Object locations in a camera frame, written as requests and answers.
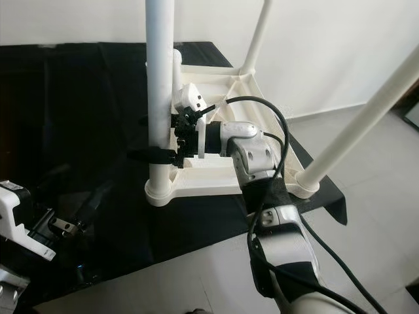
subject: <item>black cloth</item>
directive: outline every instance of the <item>black cloth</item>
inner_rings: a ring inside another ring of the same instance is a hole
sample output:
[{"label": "black cloth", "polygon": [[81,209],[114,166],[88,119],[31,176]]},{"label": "black cloth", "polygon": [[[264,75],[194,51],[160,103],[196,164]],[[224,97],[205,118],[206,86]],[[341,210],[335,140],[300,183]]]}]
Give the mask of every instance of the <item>black cloth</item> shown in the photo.
[{"label": "black cloth", "polygon": [[[212,43],[175,47],[183,64],[231,66]],[[114,182],[98,208],[93,249],[80,267],[65,272],[62,258],[55,258],[21,304],[44,302],[247,231],[241,196],[177,198],[163,208],[147,203],[148,165],[126,157],[129,148],[147,147],[147,127],[138,124],[147,114],[145,61],[141,43],[0,47],[0,177],[31,187],[49,169],[69,165],[58,213],[74,207],[71,200],[76,203],[81,192]],[[291,144],[306,166],[310,156],[294,139]],[[325,206],[346,223],[344,197],[328,178],[311,201],[296,201],[302,211]],[[91,280],[80,285],[72,278],[82,270]]]}]

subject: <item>white plastic stand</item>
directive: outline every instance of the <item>white plastic stand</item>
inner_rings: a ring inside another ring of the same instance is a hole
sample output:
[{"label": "white plastic stand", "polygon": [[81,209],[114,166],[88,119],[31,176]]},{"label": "white plastic stand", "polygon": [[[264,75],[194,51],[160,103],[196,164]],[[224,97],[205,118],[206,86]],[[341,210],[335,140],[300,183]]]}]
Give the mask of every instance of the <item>white plastic stand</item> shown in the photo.
[{"label": "white plastic stand", "polygon": [[[146,6],[150,145],[168,147],[172,75],[174,90],[179,90],[184,84],[194,83],[207,104],[236,96],[263,97],[254,77],[255,63],[268,25],[272,0],[264,1],[241,68],[182,65],[181,75],[179,56],[175,55],[174,72],[172,67],[173,0],[147,0]],[[306,171],[292,147],[290,148],[285,161],[284,178],[290,193],[304,199],[318,191],[319,182],[327,172],[376,124],[414,79],[419,77],[418,55],[416,49],[407,63],[369,101],[361,115]],[[250,121],[283,139],[282,130],[270,109],[251,101],[232,103],[206,116],[207,123],[213,120]],[[177,149],[173,134],[170,140],[170,148]],[[278,161],[280,150],[274,140],[268,141]],[[204,159],[196,156],[185,160],[184,166],[183,169],[178,169],[173,166],[150,165],[150,180],[147,181],[145,192],[152,205],[164,206],[172,198],[181,196],[241,194],[230,158],[205,154]]]}]

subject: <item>wire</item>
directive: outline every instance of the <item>wire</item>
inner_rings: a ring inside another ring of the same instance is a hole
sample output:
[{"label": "wire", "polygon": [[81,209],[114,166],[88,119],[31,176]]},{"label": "wire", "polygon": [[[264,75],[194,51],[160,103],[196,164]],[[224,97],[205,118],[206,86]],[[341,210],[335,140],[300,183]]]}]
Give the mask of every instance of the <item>wire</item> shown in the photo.
[{"label": "wire", "polygon": [[[275,139],[281,146],[281,152],[283,151],[283,141],[278,136],[271,133],[267,133],[267,132],[263,132],[263,135]],[[285,167],[282,167],[281,176],[285,178],[284,175],[285,175]]]},{"label": "wire", "polygon": [[310,227],[307,221],[304,219],[302,215],[300,215],[302,224],[308,232],[313,236],[313,238],[328,252],[339,264],[339,266],[345,271],[346,275],[348,275],[349,279],[354,283],[355,287],[362,293],[362,295],[367,299],[369,303],[379,312],[380,314],[387,314],[386,310],[382,308],[382,306],[374,299],[373,296],[369,294],[369,292],[363,287],[363,285],[358,281],[355,275],[351,272],[349,267],[344,263],[343,260],[340,259],[339,255],[336,254],[321,238],[315,231]]},{"label": "wire", "polygon": [[261,198],[260,204],[257,206],[257,211],[256,211],[255,215],[253,216],[253,219],[252,219],[250,227],[249,227],[249,232],[247,233],[247,246],[249,248],[249,251],[254,256],[256,256],[269,270],[273,271],[274,273],[279,273],[282,276],[287,277],[288,279],[291,279],[291,280],[299,283],[300,285],[306,286],[306,287],[308,287],[308,288],[310,288],[314,291],[322,293],[325,296],[328,296],[329,298],[331,298],[331,299],[337,301],[338,303],[342,304],[343,306],[346,306],[348,309],[350,309],[351,311],[353,311],[355,313],[366,313],[364,310],[362,310],[360,307],[358,307],[357,305],[355,305],[354,303],[352,303],[348,299],[346,299],[343,296],[337,294],[336,292],[333,292],[332,290],[329,290],[328,288],[312,284],[312,283],[306,281],[305,279],[300,278],[300,277],[298,277],[298,276],[296,276],[292,273],[289,273],[289,272],[284,271],[282,269],[275,268],[275,266],[273,266],[271,263],[269,263],[259,253],[259,251],[253,246],[252,236],[253,236],[253,233],[255,231],[256,222],[258,221],[258,219],[259,219],[259,217],[262,213],[264,200],[266,198],[266,195],[268,194],[268,191],[270,191],[270,189],[272,188],[272,183],[274,182],[275,178],[278,176],[278,174],[280,173],[280,171],[282,170],[282,168],[285,165],[285,158],[287,156],[288,148],[289,148],[289,130],[288,130],[287,122],[286,122],[285,118],[283,117],[282,113],[279,111],[278,108],[276,108],[269,101],[267,101],[263,98],[255,97],[255,96],[240,96],[240,97],[234,97],[234,98],[230,98],[230,99],[226,100],[227,103],[234,103],[236,101],[256,101],[258,103],[262,103],[263,105],[267,106],[269,109],[274,111],[274,113],[276,114],[276,116],[280,120],[279,125],[282,127],[282,130],[283,130],[283,133],[284,133],[284,139],[285,139],[284,148],[281,151],[281,160],[278,164],[278,167],[275,170],[274,176],[269,180],[267,189],[264,192],[264,196]]}]

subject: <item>wall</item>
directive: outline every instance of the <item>wall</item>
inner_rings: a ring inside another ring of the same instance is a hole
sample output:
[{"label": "wall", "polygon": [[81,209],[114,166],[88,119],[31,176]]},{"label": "wall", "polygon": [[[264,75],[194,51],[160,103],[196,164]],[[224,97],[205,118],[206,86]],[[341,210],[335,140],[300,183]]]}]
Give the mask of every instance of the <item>wall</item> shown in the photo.
[{"label": "wall", "polygon": [[[235,66],[261,0],[177,0],[175,39],[213,41]],[[143,0],[0,0],[0,44],[145,41]],[[366,102],[419,43],[418,0],[277,0],[257,63],[287,116]]]}]

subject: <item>floor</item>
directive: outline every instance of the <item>floor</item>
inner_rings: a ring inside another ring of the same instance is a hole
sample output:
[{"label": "floor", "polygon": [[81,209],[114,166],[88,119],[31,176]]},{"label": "floor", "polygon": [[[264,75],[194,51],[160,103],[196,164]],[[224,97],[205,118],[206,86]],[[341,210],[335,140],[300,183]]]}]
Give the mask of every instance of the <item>floor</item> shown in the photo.
[{"label": "floor", "polygon": [[[359,111],[301,118],[291,131],[316,157]],[[305,214],[389,313],[419,313],[404,289],[419,277],[419,133],[388,113],[331,173],[348,202],[341,226],[324,209]],[[329,288],[374,313],[345,273],[313,240]],[[278,313],[260,296],[244,235],[37,307],[40,313]]]}]

